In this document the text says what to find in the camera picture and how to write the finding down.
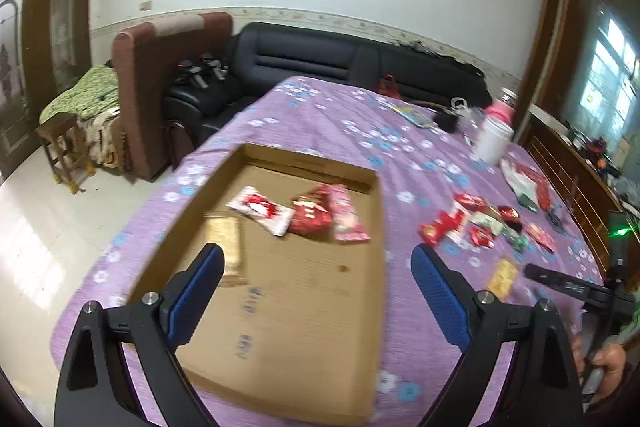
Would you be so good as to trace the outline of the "right hand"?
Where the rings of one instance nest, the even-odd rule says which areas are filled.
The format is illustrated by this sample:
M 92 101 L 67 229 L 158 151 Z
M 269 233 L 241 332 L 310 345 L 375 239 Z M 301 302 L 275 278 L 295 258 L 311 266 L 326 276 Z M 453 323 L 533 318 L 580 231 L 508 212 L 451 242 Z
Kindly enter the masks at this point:
M 581 374 L 585 369 L 585 355 L 582 354 L 582 335 L 576 334 L 570 340 L 570 347 L 577 372 Z M 593 357 L 592 363 L 604 369 L 605 376 L 609 379 L 623 376 L 627 362 L 627 355 L 619 343 L 609 343 Z

